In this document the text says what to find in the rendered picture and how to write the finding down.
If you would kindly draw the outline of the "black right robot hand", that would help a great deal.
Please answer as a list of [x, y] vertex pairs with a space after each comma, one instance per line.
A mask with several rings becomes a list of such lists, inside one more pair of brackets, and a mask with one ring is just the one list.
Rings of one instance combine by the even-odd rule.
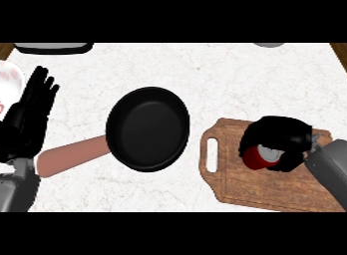
[[245, 150], [258, 144], [282, 150], [277, 164], [265, 168], [289, 172], [302, 163], [302, 152], [311, 147], [311, 126], [293, 118], [265, 116], [243, 131], [237, 148], [240, 159]]

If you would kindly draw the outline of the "brown wooden cutting board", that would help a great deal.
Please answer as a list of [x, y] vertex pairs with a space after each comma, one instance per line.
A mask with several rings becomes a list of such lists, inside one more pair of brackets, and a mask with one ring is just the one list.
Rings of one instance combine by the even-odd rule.
[[[199, 174], [216, 200], [276, 211], [342, 212], [304, 164], [290, 172], [250, 170], [237, 156], [249, 121], [218, 119], [199, 141]], [[206, 170], [206, 140], [216, 140], [215, 172]]]

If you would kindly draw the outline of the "red can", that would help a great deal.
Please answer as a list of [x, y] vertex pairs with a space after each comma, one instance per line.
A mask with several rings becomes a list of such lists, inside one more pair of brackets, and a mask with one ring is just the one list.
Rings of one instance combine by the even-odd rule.
[[258, 144], [245, 150], [242, 162], [249, 169], [258, 170], [276, 165], [279, 158], [280, 151]]

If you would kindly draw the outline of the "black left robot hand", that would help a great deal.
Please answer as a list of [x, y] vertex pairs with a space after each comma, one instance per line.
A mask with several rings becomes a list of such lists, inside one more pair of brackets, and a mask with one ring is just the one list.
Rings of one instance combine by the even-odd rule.
[[38, 66], [30, 75], [21, 98], [0, 121], [0, 162], [32, 158], [42, 147], [48, 114], [60, 86]]

